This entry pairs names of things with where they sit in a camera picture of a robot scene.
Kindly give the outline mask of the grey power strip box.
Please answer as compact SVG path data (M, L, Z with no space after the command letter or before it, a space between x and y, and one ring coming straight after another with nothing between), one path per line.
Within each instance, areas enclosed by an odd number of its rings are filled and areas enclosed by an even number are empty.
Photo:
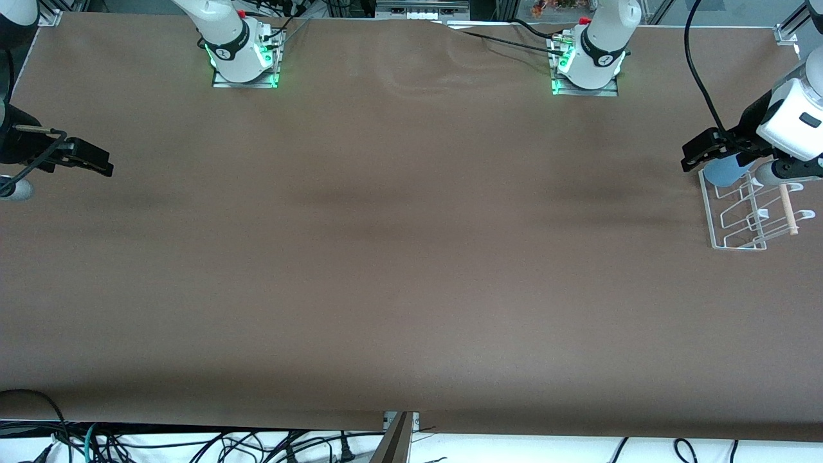
M375 0L376 19L469 21L469 0Z

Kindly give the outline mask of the blue plastic cup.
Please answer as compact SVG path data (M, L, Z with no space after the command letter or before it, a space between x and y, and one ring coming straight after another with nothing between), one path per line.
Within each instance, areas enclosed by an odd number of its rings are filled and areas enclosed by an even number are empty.
M743 153L714 159L703 167L703 178L718 188L728 188L743 178L754 162L754 159Z

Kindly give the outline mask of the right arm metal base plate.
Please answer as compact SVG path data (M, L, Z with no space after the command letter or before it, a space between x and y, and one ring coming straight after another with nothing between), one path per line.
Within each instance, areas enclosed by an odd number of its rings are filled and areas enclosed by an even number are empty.
M206 50L214 68L212 87L272 89L279 85L284 32L247 17L244 44L214 45Z

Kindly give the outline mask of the orange red clutter object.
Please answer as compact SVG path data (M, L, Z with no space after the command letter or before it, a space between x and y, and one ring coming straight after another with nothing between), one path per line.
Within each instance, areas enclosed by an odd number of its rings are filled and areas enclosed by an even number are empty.
M533 0L529 12L533 18L539 19L544 15L588 15L594 12L599 0Z

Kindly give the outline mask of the brown table cover sheet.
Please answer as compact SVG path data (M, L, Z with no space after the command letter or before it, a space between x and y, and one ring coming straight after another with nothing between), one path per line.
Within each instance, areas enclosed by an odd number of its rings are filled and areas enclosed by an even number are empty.
M111 153L0 203L0 390L69 420L823 440L823 181L713 250L682 32L612 98L415 21L311 20L217 89L187 17L65 15L13 103Z

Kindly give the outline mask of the aluminium frame post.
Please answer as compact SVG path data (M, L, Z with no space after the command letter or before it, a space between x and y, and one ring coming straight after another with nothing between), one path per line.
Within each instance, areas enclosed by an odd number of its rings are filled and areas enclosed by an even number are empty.
M58 24L60 15L71 6L64 0L36 0L39 13L39 27L54 27Z
M773 27L776 44L780 46L795 45L797 43L797 32L810 20L810 8L806 4L806 0L802 0L790 15Z

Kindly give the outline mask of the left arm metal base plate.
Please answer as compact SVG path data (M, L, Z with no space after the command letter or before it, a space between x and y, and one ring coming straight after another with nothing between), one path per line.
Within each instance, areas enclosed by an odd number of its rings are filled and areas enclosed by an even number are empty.
M555 34L550 39L546 39L549 50L561 51L561 55L549 53L548 62L550 65L550 76L552 76L552 94L555 96L598 96L612 97L619 95L617 75L620 67L615 68L611 80L604 87L598 89L585 89L579 87L568 79L568 76L561 72L561 68L572 62L575 58L576 50L572 44L573 38L567 34Z

